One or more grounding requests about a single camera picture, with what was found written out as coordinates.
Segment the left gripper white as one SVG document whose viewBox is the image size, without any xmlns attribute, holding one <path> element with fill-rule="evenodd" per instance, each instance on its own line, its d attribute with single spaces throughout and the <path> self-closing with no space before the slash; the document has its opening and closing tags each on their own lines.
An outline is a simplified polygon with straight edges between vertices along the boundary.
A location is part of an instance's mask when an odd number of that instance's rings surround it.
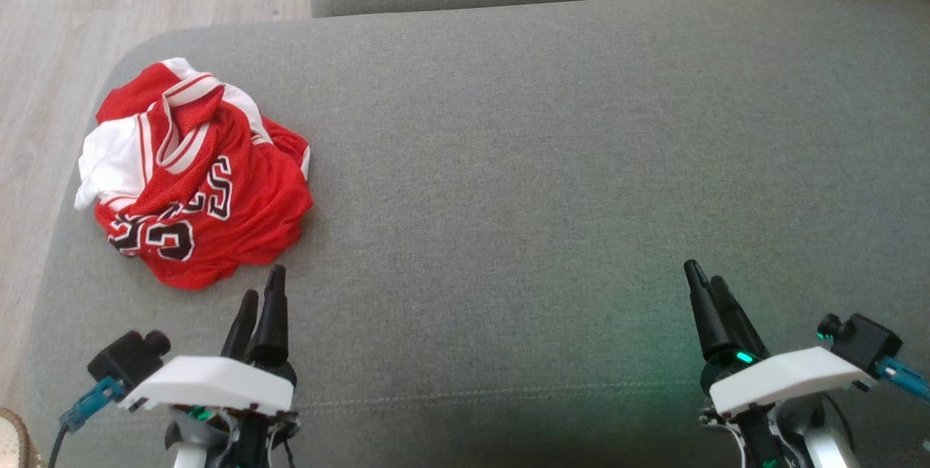
<svg viewBox="0 0 930 468">
<path fill-rule="evenodd" d="M 272 452 L 300 429 L 292 408 L 295 379 L 245 360 L 253 332 L 251 362 L 279 368 L 288 361 L 286 267 L 275 264 L 259 296 L 247 290 L 230 325 L 222 358 L 182 355 L 171 359 L 119 408 L 133 412 L 165 406 L 171 416 L 165 449 L 171 468 L 272 468 Z"/>
</svg>

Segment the red white basketball jersey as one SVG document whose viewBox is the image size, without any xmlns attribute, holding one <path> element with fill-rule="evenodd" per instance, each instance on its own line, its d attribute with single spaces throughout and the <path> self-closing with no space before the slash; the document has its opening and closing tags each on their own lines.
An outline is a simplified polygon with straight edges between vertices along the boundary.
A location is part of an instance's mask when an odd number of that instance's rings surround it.
<svg viewBox="0 0 930 468">
<path fill-rule="evenodd" d="M 308 141 L 211 73 L 145 113 L 97 124 L 78 160 L 78 210 L 118 253 L 176 289 L 272 263 L 313 199 Z"/>
</svg>

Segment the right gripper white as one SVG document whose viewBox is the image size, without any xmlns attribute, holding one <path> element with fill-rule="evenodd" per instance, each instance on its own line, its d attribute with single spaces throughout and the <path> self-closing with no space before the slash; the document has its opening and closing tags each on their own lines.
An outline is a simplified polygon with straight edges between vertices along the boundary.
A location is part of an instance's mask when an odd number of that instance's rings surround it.
<svg viewBox="0 0 930 468">
<path fill-rule="evenodd" d="M 688 259 L 684 274 L 702 358 L 732 344 L 755 358 L 768 349 L 723 277 L 708 279 Z M 874 378 L 822 347 L 780 353 L 711 382 L 701 424 L 725 429 L 740 452 L 740 468 L 861 468 L 852 439 L 823 419 L 830 391 Z"/>
</svg>

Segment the grey fabric sofa seat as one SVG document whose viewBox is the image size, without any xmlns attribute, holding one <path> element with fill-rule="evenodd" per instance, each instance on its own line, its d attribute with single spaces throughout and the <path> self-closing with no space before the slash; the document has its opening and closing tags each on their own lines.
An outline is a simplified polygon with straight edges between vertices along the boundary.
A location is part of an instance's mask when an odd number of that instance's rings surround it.
<svg viewBox="0 0 930 468">
<path fill-rule="evenodd" d="M 930 0 L 592 0 L 167 32 L 311 143 L 300 468 L 737 468 L 685 260 L 771 352 L 930 376 Z"/>
</svg>

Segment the beige rug brown edge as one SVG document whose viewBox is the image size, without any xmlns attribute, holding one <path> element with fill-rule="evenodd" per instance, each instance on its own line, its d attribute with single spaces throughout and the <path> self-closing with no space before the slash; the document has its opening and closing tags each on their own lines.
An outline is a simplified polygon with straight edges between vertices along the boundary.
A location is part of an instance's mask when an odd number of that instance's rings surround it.
<svg viewBox="0 0 930 468">
<path fill-rule="evenodd" d="M 0 408 L 0 468 L 47 468 L 23 418 Z"/>
</svg>

